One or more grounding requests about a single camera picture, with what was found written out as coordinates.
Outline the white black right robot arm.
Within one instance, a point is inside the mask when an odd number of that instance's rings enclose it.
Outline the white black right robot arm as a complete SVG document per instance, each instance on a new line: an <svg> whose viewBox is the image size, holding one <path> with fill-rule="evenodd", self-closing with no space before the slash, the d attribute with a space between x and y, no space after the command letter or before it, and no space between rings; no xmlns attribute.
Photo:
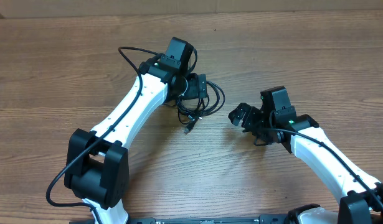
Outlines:
<svg viewBox="0 0 383 224"><path fill-rule="evenodd" d="M383 223L383 183L345 156L309 115L298 116L284 86L261 91L262 106L240 103L228 118L255 136L255 146L273 143L302 160L327 186L339 208L311 203L284 215L260 215L259 223Z"/></svg>

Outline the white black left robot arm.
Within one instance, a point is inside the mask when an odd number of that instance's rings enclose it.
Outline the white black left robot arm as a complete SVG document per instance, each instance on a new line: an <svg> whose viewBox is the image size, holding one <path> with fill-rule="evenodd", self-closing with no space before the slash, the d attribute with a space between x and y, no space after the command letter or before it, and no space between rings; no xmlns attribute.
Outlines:
<svg viewBox="0 0 383 224"><path fill-rule="evenodd" d="M164 53L135 68L136 80L116 108L90 131L77 129L70 137L64 185L93 214L90 223L128 223L122 196L129 182L128 149L153 111L176 98L206 93L192 78L190 57L196 49L173 37Z"/></svg>

